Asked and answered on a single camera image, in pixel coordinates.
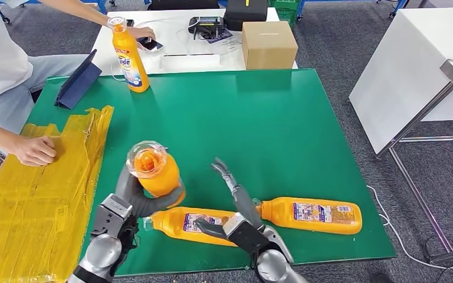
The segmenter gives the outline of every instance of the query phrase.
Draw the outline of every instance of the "white sleeve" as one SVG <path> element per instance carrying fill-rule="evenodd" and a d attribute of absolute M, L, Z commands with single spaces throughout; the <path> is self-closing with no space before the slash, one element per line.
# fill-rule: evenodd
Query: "white sleeve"
<path fill-rule="evenodd" d="M 10 6 L 11 8 L 15 8 L 18 5 L 25 3 L 27 0 L 1 0 L 1 1 L 6 3 L 6 5 Z"/>

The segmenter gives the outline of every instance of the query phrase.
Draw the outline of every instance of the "black device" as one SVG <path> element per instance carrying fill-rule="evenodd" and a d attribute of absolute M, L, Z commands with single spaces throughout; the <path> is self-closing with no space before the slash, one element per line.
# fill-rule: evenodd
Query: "black device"
<path fill-rule="evenodd" d="M 188 32 L 193 39 L 201 35 L 205 40 L 217 38 L 225 30 L 222 17 L 193 17 L 188 22 Z"/>
<path fill-rule="evenodd" d="M 75 69 L 65 83 L 60 87 L 54 105 L 73 109 L 89 87 L 100 76 L 101 70 L 91 61 L 96 49 Z"/>
<path fill-rule="evenodd" d="M 157 41 L 151 39 L 150 37 L 140 37 L 136 41 L 148 51 L 158 51 L 162 47 L 164 47 L 164 45 L 158 43 Z"/>
<path fill-rule="evenodd" d="M 251 226 L 245 219 L 235 224 L 232 228 L 226 228 L 226 237 L 248 254 L 254 254 L 267 246 L 270 241 L 256 228 Z"/>
<path fill-rule="evenodd" d="M 228 0 L 225 27 L 231 31 L 242 31 L 243 22 L 264 22 L 267 20 L 266 0 Z"/>

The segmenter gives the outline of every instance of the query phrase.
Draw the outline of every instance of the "cardboard box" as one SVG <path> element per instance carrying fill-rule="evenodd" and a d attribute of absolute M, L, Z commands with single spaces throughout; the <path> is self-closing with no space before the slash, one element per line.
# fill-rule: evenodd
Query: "cardboard box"
<path fill-rule="evenodd" d="M 246 69 L 290 69 L 297 52 L 298 45 L 287 21 L 243 23 Z"/>

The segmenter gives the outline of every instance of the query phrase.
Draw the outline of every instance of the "bottle label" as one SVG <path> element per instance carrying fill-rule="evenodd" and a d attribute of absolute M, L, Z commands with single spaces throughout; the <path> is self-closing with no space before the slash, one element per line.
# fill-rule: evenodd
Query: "bottle label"
<path fill-rule="evenodd" d="M 204 218 L 207 222 L 216 225 L 223 225 L 229 219 L 229 217 L 212 217 L 205 214 L 195 214 L 195 213 L 187 213 L 185 215 L 185 223 L 183 224 L 183 231 L 185 232 L 196 232 L 202 233 L 202 231 L 195 225 L 194 221 L 197 219 Z"/>
<path fill-rule="evenodd" d="M 312 203 L 294 203 L 294 220 L 352 224 L 355 214 L 346 205 L 314 205 Z"/>
<path fill-rule="evenodd" d="M 117 56 L 119 57 L 122 74 L 129 85 L 141 87 L 143 82 L 140 73 L 138 72 L 138 66 L 128 55 L 126 55 L 128 53 L 129 52 L 126 50 L 117 50 Z"/>

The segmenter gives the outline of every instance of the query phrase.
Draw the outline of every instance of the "green crate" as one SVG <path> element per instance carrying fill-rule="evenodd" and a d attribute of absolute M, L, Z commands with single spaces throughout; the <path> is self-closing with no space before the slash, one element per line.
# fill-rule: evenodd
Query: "green crate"
<path fill-rule="evenodd" d="M 289 26 L 294 28 L 294 24 L 298 18 L 298 9 L 276 8 L 275 10 L 277 10 L 279 20 L 289 22 Z"/>
<path fill-rule="evenodd" d="M 268 5 L 275 8 L 298 10 L 300 0 L 268 0 Z"/>

